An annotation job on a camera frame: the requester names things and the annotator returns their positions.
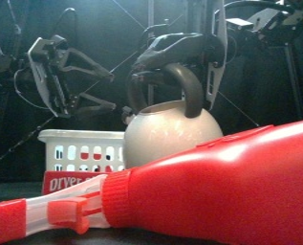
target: red plastic bottle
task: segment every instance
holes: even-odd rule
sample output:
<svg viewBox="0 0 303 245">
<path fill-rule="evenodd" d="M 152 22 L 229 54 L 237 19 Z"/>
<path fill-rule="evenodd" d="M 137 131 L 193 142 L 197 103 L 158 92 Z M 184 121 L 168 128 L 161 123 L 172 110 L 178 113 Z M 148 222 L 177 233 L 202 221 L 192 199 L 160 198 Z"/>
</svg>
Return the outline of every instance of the red plastic bottle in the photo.
<svg viewBox="0 0 303 245">
<path fill-rule="evenodd" d="M 112 227 L 238 244 L 303 244 L 303 122 L 265 126 L 110 173 Z"/>
</svg>

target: black cable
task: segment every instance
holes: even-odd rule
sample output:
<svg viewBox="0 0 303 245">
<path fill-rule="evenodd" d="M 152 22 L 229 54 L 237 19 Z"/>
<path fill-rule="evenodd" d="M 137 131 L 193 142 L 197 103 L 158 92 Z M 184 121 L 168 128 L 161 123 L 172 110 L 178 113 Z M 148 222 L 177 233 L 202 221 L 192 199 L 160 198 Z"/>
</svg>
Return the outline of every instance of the black cable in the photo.
<svg viewBox="0 0 303 245">
<path fill-rule="evenodd" d="M 145 42 L 146 39 L 146 35 L 149 35 L 150 33 L 153 33 L 153 36 L 158 36 L 160 34 L 166 33 L 166 27 L 168 24 L 160 24 L 160 25 L 153 25 L 149 26 L 141 33 L 140 38 L 137 40 L 137 45 L 136 45 L 136 50 L 137 50 L 137 54 L 141 54 L 141 49 L 142 47 L 145 47 L 145 44 L 142 44 L 142 42 Z"/>
<path fill-rule="evenodd" d="M 285 5 L 278 5 L 265 1 L 236 1 L 224 5 L 225 11 L 233 8 L 241 7 L 258 7 L 264 9 L 272 9 L 276 11 L 285 11 L 289 14 L 293 14 L 294 9 Z"/>
<path fill-rule="evenodd" d="M 22 99 L 30 106 L 33 106 L 33 107 L 37 108 L 37 109 L 48 110 L 46 107 L 42 107 L 42 106 L 34 104 L 34 103 L 30 102 L 25 97 L 22 97 L 22 96 L 21 96 L 21 93 L 20 93 L 20 91 L 18 91 L 18 89 L 17 89 L 17 86 L 16 86 L 17 74 L 18 74 L 20 72 L 22 72 L 25 69 L 26 69 L 26 68 L 18 69 L 18 70 L 14 72 L 14 75 L 13 75 L 13 87 L 14 87 L 14 92 L 16 92 L 16 94 L 18 95 L 18 97 L 20 97 L 20 98 L 21 98 L 21 99 Z"/>
<path fill-rule="evenodd" d="M 29 9 L 29 0 L 21 1 L 22 4 L 22 15 L 18 18 L 20 19 L 20 25 L 14 19 L 14 11 L 13 11 L 13 7 L 10 4 L 10 0 L 6 0 L 6 6 L 8 6 L 8 11 L 10 13 L 10 18 L 12 18 L 12 24 L 13 24 L 13 30 L 14 30 L 14 38 L 13 38 L 13 47 L 12 47 L 12 51 L 10 54 L 13 57 L 17 57 L 18 54 L 18 48 L 20 48 L 20 43 L 21 43 L 21 30 L 25 26 L 25 20 L 26 20 L 26 15 L 28 15 L 28 9 Z"/>
<path fill-rule="evenodd" d="M 74 17 L 74 45 L 77 45 L 77 34 L 76 34 L 76 22 L 77 22 L 77 18 L 76 18 L 76 10 L 73 8 L 65 8 L 57 18 L 57 21 L 54 22 L 53 24 L 53 28 L 50 29 L 50 33 L 49 33 L 49 36 L 53 36 L 56 34 L 56 30 L 58 28 L 58 24 L 61 23 L 61 20 L 64 18 L 64 16 L 68 14 L 68 13 L 72 13 L 73 14 L 73 17 Z"/>
</svg>

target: white laundry basket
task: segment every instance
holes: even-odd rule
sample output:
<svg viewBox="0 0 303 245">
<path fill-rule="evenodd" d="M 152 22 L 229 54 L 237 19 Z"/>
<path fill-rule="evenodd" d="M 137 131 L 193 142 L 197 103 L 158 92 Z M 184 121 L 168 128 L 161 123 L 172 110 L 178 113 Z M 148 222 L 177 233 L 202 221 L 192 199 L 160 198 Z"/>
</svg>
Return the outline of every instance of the white laundry basket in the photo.
<svg viewBox="0 0 303 245">
<path fill-rule="evenodd" d="M 45 171 L 110 172 L 124 169 L 124 132 L 42 130 Z"/>
</svg>

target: white plastic part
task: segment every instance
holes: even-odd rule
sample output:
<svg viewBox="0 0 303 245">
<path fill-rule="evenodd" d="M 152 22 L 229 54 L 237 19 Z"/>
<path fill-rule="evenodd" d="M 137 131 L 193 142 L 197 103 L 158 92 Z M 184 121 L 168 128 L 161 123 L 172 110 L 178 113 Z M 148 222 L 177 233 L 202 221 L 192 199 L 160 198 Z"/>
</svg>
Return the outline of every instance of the white plastic part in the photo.
<svg viewBox="0 0 303 245">
<path fill-rule="evenodd" d="M 92 179 L 78 183 L 74 186 L 70 186 L 69 188 L 61 189 L 49 195 L 25 199 L 25 235 L 48 229 L 61 228 L 48 223 L 46 204 L 52 201 L 58 201 L 65 198 L 77 197 L 88 193 L 98 192 L 105 177 L 105 174 L 97 175 Z M 89 198 L 86 206 L 86 208 L 100 209 L 101 196 L 96 195 L 93 198 Z M 109 227 L 101 212 L 88 215 L 86 218 L 89 222 L 89 227 Z"/>
<path fill-rule="evenodd" d="M 45 143 L 45 170 L 66 170 L 68 166 L 76 171 L 97 169 L 100 172 L 108 168 L 125 168 L 121 157 L 122 138 L 124 132 L 42 130 L 38 140 Z"/>
<path fill-rule="evenodd" d="M 28 60 L 29 60 L 30 70 L 32 70 L 32 74 L 33 74 L 33 80 L 36 83 L 38 94 L 41 96 L 41 99 L 44 101 L 46 108 L 52 112 L 53 116 L 57 117 L 57 114 L 52 110 L 52 105 L 49 103 L 49 92 L 48 92 L 48 89 L 45 87 L 45 69 L 44 69 L 42 63 L 34 62 L 33 58 L 32 58 L 32 50 L 41 40 L 42 39 L 40 37 L 36 39 L 32 47 L 28 50 L 26 56 L 28 56 Z"/>
</svg>

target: black table surface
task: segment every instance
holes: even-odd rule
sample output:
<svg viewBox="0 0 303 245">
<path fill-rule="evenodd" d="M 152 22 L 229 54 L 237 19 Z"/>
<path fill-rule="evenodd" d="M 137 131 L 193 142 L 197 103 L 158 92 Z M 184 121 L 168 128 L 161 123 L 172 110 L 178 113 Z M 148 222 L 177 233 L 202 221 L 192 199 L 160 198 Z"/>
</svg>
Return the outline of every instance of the black table surface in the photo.
<svg viewBox="0 0 303 245">
<path fill-rule="evenodd" d="M 41 182 L 0 181 L 0 202 L 41 195 Z M 76 234 L 69 229 L 48 230 L 25 238 L 4 243 L 6 245 L 89 245 L 89 244 L 204 244 L 218 245 L 213 241 L 154 234 L 140 229 L 89 229 Z"/>
</svg>

